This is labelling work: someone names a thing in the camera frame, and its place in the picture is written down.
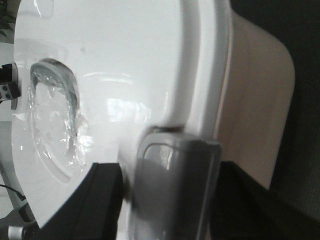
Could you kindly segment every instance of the white surface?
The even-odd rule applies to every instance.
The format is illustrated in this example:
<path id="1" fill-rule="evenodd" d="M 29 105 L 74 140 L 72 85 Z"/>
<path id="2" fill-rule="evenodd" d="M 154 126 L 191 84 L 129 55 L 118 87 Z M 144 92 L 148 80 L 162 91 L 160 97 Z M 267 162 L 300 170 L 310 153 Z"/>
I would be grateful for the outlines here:
<path id="1" fill-rule="evenodd" d="M 0 42 L 0 65 L 14 62 L 14 45 Z M 12 120 L 11 101 L 4 101 L 0 104 L 0 121 Z"/>
<path id="2" fill-rule="evenodd" d="M 0 175 L 0 184 L 4 184 L 4 181 Z M 11 204 L 7 189 L 0 187 L 0 219 L 7 216 L 12 210 L 13 206 Z"/>
<path id="3" fill-rule="evenodd" d="M 234 14 L 234 45 L 218 139 L 222 158 L 269 188 L 295 84 L 292 59 L 269 33 Z"/>
<path id="4" fill-rule="evenodd" d="M 202 85 L 214 90 L 213 110 L 209 115 L 200 110 L 208 129 L 195 120 L 188 128 L 212 136 L 210 121 L 217 117 L 228 59 L 229 14 L 226 0 L 21 2 L 14 60 L 22 97 L 12 121 L 12 149 L 17 177 L 40 226 L 72 194 L 91 162 L 119 161 L 131 181 L 141 137 L 152 127 L 183 126 L 190 109 L 208 97 L 201 94 Z M 45 58 L 74 73 L 90 140 L 84 172 L 68 183 L 51 175 L 35 153 L 25 115 L 30 67 Z M 124 202 L 118 239 L 128 238 L 127 214 Z"/>

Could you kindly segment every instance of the black plastic part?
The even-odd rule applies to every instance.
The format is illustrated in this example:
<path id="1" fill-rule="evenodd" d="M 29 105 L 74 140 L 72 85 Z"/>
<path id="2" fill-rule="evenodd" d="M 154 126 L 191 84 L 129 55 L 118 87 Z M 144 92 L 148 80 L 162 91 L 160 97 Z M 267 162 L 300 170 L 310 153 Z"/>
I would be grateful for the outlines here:
<path id="1" fill-rule="evenodd" d="M 117 163 L 94 163 L 86 178 L 31 240 L 115 240 L 123 200 Z"/>
<path id="2" fill-rule="evenodd" d="M 232 162 L 222 162 L 210 228 L 214 240 L 318 240 L 320 222 L 281 201 Z"/>

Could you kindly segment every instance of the plastic wrap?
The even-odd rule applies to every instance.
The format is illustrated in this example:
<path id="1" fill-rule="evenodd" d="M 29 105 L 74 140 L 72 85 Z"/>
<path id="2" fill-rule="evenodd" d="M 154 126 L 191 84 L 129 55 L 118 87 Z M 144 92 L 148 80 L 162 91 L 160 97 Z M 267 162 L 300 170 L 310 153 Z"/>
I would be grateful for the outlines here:
<path id="1" fill-rule="evenodd" d="M 59 62 L 35 63 L 30 72 L 28 120 L 33 145 L 48 170 L 66 183 L 83 170 L 91 144 L 79 113 L 76 80 Z"/>

